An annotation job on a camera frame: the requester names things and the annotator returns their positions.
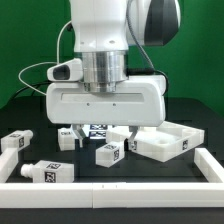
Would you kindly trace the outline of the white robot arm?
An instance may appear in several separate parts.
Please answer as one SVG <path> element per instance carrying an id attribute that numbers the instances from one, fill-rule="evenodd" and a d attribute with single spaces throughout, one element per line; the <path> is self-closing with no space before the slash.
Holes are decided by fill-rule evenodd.
<path id="1" fill-rule="evenodd" d="M 49 120 L 83 139 L 86 124 L 138 129 L 165 120 L 167 78 L 154 67 L 130 69 L 130 44 L 167 44 L 180 27 L 178 0 L 70 0 L 75 58 L 47 71 Z"/>

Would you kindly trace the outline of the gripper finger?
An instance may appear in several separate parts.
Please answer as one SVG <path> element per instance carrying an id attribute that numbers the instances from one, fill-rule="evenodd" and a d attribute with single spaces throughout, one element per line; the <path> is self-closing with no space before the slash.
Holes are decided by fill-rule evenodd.
<path id="1" fill-rule="evenodd" d="M 139 126 L 130 126 L 129 132 L 131 133 L 129 138 L 126 138 L 124 141 L 124 150 L 131 151 L 137 148 L 137 143 L 135 141 L 135 137 L 139 131 Z"/>
<path id="2" fill-rule="evenodd" d="M 79 140 L 79 146 L 83 147 L 83 142 L 87 138 L 87 134 L 83 130 L 84 126 L 82 124 L 72 124 L 71 129 L 73 133 L 77 136 Z"/>

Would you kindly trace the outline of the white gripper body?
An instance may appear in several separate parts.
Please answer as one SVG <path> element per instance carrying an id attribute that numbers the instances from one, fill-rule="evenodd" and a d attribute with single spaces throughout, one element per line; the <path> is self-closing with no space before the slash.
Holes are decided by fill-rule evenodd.
<path id="1" fill-rule="evenodd" d="M 47 116 L 57 124 L 159 126 L 165 120 L 162 75 L 131 76 L 113 93 L 89 93 L 81 83 L 55 82 L 47 89 Z"/>

